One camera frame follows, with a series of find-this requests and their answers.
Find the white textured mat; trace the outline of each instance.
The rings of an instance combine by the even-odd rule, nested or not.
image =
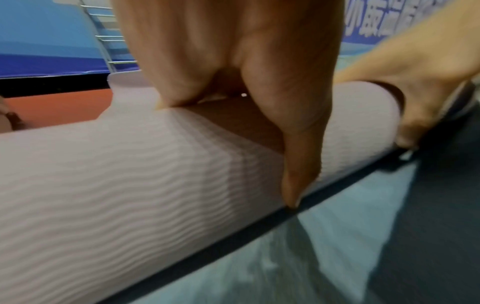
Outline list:
[[[374,84],[333,99],[319,187],[391,148],[400,116]],[[107,116],[0,136],[0,303],[94,303],[283,206],[272,150],[185,109]]]

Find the blue wall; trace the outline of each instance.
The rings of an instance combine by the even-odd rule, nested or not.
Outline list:
[[[0,1],[0,77],[106,72],[79,7],[52,0]]]

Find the wavy textured surface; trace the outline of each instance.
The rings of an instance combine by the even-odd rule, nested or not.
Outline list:
[[[384,89],[337,86],[317,186],[388,150],[398,120]],[[0,151],[0,303],[94,303],[282,207],[281,155],[184,109],[6,134]]]

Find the red surface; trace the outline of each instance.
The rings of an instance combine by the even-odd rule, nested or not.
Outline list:
[[[112,101],[112,91],[93,90],[6,99],[29,128],[41,128],[98,118]]]

